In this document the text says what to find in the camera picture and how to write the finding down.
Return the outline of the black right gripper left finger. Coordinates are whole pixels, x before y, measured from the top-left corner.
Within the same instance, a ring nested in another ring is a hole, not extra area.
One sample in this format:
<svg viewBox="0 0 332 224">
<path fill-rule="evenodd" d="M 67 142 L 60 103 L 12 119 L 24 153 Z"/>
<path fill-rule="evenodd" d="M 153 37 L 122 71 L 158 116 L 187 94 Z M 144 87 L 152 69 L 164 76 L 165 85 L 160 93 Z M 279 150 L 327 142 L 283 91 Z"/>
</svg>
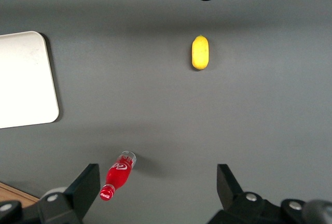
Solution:
<svg viewBox="0 0 332 224">
<path fill-rule="evenodd" d="M 100 168 L 88 164 L 65 189 L 53 189 L 38 202 L 41 223 L 83 223 L 100 190 Z"/>
</svg>

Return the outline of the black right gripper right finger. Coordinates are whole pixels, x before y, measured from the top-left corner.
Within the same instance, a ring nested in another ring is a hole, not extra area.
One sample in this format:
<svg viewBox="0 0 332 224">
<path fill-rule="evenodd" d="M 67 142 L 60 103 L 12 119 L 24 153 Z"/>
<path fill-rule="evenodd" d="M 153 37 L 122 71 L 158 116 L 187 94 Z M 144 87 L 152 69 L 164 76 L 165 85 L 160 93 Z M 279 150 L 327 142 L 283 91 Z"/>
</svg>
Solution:
<svg viewBox="0 0 332 224">
<path fill-rule="evenodd" d="M 245 192 L 226 164 L 217 165 L 217 193 L 223 209 L 209 223 L 282 223 L 278 206 L 254 192 Z"/>
</svg>

